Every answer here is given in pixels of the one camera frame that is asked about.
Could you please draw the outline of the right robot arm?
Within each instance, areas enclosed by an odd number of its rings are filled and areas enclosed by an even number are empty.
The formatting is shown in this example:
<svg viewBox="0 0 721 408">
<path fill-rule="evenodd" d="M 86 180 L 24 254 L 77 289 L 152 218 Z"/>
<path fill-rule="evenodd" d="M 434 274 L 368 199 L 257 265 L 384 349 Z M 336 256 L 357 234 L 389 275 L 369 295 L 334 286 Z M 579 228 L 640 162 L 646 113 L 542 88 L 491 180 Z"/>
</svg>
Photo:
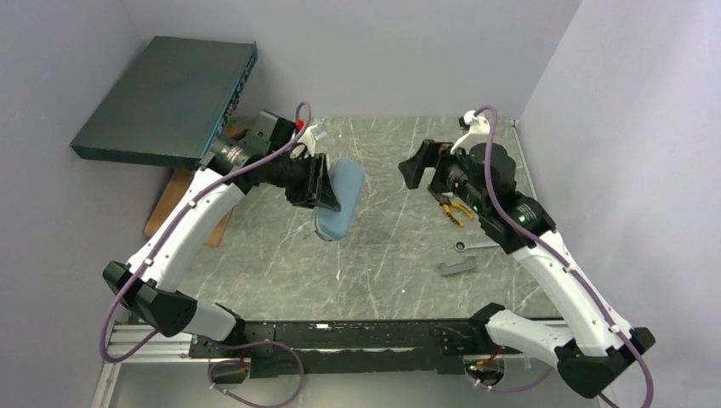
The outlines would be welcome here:
<svg viewBox="0 0 721 408">
<path fill-rule="evenodd" d="M 429 188 L 468 205 L 485 234 L 531 274 L 565 321 L 554 328 L 490 303 L 468 320 L 471 343 L 540 360 L 587 399 L 602 396 L 655 344 L 648 328 L 631 326 L 599 295 L 542 205 L 517 190 L 516 163 L 503 146 L 481 143 L 452 152 L 448 143 L 425 139 L 398 168 L 410 190 L 434 169 Z"/>
</svg>

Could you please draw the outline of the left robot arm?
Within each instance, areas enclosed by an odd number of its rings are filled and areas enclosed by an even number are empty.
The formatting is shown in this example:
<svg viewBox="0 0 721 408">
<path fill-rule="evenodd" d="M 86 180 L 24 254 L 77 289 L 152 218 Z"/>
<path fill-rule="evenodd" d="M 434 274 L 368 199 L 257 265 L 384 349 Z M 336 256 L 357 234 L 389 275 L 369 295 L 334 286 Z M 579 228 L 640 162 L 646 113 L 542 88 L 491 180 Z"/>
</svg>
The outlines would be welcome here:
<svg viewBox="0 0 721 408">
<path fill-rule="evenodd" d="M 261 113 L 239 142 L 216 138 L 160 229 L 128 261 L 108 263 L 102 277 L 114 292 L 110 313 L 130 310 L 163 336 L 189 333 L 240 343 L 243 319 L 231 310 L 182 293 L 179 285 L 220 219 L 261 184 L 284 190 L 294 207 L 308 208 L 316 234 L 339 241 L 349 230 L 364 170 L 312 152 L 309 120 Z"/>
</svg>

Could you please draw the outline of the silver ratchet wrench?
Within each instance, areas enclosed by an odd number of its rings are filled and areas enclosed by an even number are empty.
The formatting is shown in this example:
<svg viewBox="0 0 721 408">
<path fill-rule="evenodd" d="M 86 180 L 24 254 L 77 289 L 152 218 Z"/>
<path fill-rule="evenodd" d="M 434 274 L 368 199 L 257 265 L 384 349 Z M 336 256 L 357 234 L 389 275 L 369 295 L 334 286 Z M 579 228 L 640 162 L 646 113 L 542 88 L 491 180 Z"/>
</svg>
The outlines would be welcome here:
<svg viewBox="0 0 721 408">
<path fill-rule="evenodd" d="M 457 241 L 453 247 L 457 252 L 466 252 L 466 251 L 470 251 L 470 250 L 498 247 L 498 244 L 493 241 L 483 241 L 483 242 Z"/>
</svg>

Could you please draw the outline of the yellow handled pliers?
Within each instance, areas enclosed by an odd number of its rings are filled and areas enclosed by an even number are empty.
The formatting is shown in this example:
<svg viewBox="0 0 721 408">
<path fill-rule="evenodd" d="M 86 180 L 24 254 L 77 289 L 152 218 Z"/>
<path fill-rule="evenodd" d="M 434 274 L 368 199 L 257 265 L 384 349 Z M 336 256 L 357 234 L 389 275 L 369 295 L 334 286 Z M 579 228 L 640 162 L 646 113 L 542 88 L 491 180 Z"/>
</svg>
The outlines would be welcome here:
<svg viewBox="0 0 721 408">
<path fill-rule="evenodd" d="M 448 219 L 458 227 L 463 227 L 464 222 L 457 216 L 462 214 L 465 218 L 474 219 L 472 212 L 458 201 L 454 201 L 447 193 L 435 190 L 431 185 L 427 186 L 427 190 L 431 196 L 443 208 L 444 214 Z"/>
</svg>

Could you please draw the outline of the grey plastic bracket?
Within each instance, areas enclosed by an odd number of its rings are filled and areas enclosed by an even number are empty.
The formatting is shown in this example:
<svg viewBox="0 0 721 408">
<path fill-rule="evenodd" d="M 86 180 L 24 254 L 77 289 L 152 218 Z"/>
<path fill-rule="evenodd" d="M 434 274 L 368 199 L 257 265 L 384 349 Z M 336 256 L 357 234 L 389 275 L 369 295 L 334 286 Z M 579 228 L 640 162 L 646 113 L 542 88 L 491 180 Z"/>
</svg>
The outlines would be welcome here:
<svg viewBox="0 0 721 408">
<path fill-rule="evenodd" d="M 466 273 L 470 270 L 475 269 L 477 266 L 477 260 L 474 256 L 467 256 L 462 262 L 446 264 L 440 263 L 438 265 L 438 271 L 441 276 L 447 277 L 452 275 L 458 275 Z"/>
</svg>

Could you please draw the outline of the dark network switch box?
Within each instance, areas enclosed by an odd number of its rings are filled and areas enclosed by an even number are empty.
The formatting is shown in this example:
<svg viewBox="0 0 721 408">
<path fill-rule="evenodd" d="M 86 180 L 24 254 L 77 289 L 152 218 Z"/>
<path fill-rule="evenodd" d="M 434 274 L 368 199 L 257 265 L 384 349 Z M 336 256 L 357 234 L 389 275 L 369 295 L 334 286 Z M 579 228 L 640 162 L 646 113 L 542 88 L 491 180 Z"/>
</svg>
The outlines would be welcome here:
<svg viewBox="0 0 721 408">
<path fill-rule="evenodd" d="M 156 36 L 71 141 L 86 160 L 194 167 L 258 61 L 255 43 Z"/>
</svg>

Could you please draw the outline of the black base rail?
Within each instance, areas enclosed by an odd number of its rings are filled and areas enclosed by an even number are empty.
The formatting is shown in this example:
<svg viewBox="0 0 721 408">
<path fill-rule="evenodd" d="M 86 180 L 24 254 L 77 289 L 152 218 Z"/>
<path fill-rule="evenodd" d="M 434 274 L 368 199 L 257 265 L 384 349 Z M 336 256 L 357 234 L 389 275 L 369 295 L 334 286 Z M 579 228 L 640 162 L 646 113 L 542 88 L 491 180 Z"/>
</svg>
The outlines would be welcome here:
<svg viewBox="0 0 721 408">
<path fill-rule="evenodd" d="M 241 357 L 252 378 L 296 374 L 433 371 L 461 374 L 463 364 L 499 361 L 514 349 L 499 348 L 467 319 L 248 321 L 241 343 L 230 350 L 192 339 L 192 359 Z"/>
</svg>

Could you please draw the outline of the aluminium frame rail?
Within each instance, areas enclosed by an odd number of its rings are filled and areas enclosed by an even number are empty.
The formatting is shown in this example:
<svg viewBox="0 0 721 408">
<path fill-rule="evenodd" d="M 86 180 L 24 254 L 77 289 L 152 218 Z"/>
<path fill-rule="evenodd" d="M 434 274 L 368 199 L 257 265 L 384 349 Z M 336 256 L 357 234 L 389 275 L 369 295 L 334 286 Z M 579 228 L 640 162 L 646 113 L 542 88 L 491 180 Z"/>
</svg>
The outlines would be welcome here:
<svg viewBox="0 0 721 408">
<path fill-rule="evenodd" d="M 111 356 L 127 354 L 151 332 L 152 327 L 144 324 L 114 324 L 107 332 L 108 352 Z M 180 333 L 172 337 L 156 334 L 147 342 L 142 343 L 140 348 L 124 361 L 104 363 L 90 406 L 93 408 L 110 406 L 120 371 L 124 365 L 189 361 L 191 340 L 192 336 L 187 333 Z"/>
</svg>

